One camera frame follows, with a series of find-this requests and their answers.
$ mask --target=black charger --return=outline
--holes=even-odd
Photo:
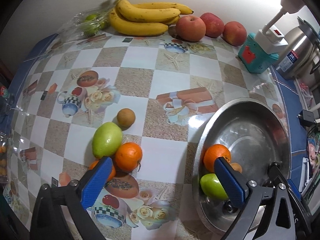
[[[316,124],[313,112],[303,109],[300,114],[298,114],[298,118],[302,126],[311,127],[312,125]]]

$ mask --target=metal screw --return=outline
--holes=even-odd
[[[77,179],[73,179],[72,181],[69,182],[70,186],[77,186],[78,185],[78,180]]]
[[[285,189],[285,184],[279,183],[279,188],[282,189],[282,190],[284,190],[284,189]]]
[[[251,187],[256,187],[256,186],[257,186],[257,182],[255,182],[254,180],[249,180],[249,181],[248,181],[248,184],[249,184]]]
[[[46,190],[48,187],[49,187],[48,184],[43,184],[43,185],[41,186],[41,189]]]
[[[227,213],[229,214],[233,214],[235,213],[238,209],[234,208],[231,204],[230,200],[227,200],[224,204],[223,204],[223,208],[225,208],[225,210],[227,211]]]

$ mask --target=printed apple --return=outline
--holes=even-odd
[[[72,94],[72,95],[75,95],[75,96],[79,96],[79,95],[81,95],[81,93],[82,93],[82,88],[81,88],[81,87],[76,87],[76,88],[71,92],[71,94]]]
[[[172,40],[173,43],[179,43],[179,44],[182,44],[183,42],[180,41],[180,40]]]
[[[112,206],[114,209],[119,208],[119,200],[112,196],[112,195],[105,195],[102,198],[102,203],[105,204],[106,206]]]

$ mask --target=stainless steel pot lid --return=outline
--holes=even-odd
[[[302,20],[299,16],[297,17],[299,22],[299,28],[302,30],[302,32],[308,37],[310,42],[312,44],[315,44],[316,42],[320,42],[319,35],[316,32],[316,30],[311,26],[310,23],[308,23],[306,20]]]
[[[251,98],[226,103],[209,120],[199,141],[192,171],[192,191],[198,215],[212,232],[223,235],[238,212],[228,212],[223,201],[210,199],[200,188],[200,178],[208,171],[203,166],[205,150],[223,144],[231,152],[231,162],[239,163],[243,175],[262,185],[273,161],[282,162],[281,172],[290,176],[289,140],[282,123],[270,108]],[[264,207],[260,207],[251,229],[258,226]]]

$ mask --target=red apple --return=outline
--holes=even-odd
[[[222,36],[232,46],[241,46],[247,39],[247,31],[239,22],[228,22],[224,26]]]
[[[200,18],[206,26],[205,35],[218,38],[223,33],[224,23],[218,16],[213,13],[204,13]]]
[[[102,198],[102,203],[106,206],[112,206],[114,209],[117,209],[120,206],[119,200],[112,195],[105,195]]]
[[[205,35],[205,24],[197,16],[183,16],[176,24],[176,32],[187,41],[199,41]]]

